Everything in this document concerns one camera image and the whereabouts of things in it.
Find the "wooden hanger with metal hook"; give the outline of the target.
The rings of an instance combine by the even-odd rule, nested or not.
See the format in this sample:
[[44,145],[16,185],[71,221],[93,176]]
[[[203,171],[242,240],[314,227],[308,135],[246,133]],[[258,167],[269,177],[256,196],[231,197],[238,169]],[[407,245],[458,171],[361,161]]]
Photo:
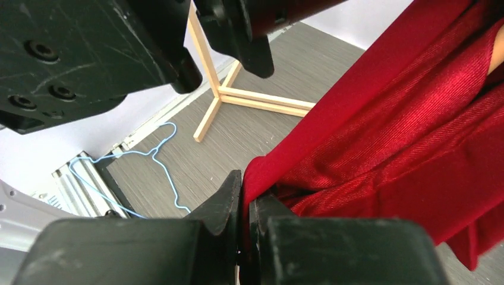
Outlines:
[[503,39],[503,26],[498,30],[493,43],[492,56],[490,58],[489,68],[487,75],[490,75],[504,59],[504,39]]

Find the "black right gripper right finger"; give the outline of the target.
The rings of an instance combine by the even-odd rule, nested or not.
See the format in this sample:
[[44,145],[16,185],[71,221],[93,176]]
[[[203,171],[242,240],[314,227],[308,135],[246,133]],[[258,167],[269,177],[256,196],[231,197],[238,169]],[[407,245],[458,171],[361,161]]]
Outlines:
[[382,218],[298,217],[266,194],[250,204],[257,284],[448,284],[422,227]]

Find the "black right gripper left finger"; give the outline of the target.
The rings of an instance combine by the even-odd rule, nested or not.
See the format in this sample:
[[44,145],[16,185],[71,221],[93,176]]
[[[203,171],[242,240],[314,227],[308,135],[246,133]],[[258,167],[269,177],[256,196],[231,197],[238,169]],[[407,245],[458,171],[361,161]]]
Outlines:
[[65,218],[37,237],[14,284],[235,284],[241,171],[183,218]]

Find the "red garment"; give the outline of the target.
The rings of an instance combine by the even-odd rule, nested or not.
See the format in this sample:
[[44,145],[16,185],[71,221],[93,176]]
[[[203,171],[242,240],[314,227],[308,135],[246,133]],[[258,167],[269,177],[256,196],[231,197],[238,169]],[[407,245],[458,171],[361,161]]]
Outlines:
[[397,217],[474,270],[503,240],[502,1],[414,1],[267,155],[244,206],[273,189],[306,217]]

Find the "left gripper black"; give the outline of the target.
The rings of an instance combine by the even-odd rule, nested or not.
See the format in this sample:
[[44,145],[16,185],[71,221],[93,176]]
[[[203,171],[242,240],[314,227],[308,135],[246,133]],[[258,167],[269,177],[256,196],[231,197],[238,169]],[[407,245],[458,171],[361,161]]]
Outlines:
[[194,8],[210,47],[274,72],[268,34],[336,1],[2,1],[1,125],[28,134],[99,115],[128,94],[201,73],[184,45]]

